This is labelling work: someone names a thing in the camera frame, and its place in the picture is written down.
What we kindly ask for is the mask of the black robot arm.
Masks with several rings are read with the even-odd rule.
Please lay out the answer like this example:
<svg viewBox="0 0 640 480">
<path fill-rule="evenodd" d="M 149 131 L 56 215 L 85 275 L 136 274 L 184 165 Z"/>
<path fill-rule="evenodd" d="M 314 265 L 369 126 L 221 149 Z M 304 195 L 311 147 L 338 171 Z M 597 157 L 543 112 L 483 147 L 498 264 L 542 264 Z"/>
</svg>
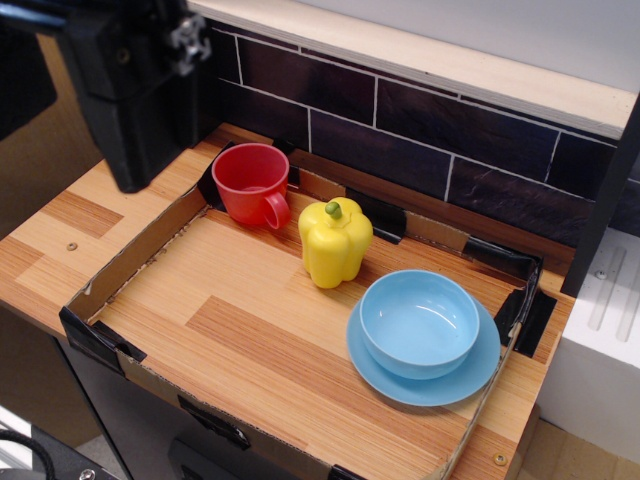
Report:
<svg viewBox="0 0 640 480">
<path fill-rule="evenodd" d="M 212 48 L 184 1 L 4 1 L 3 23 L 53 37 L 118 188 L 146 187 L 199 133 L 198 71 Z"/>
</svg>

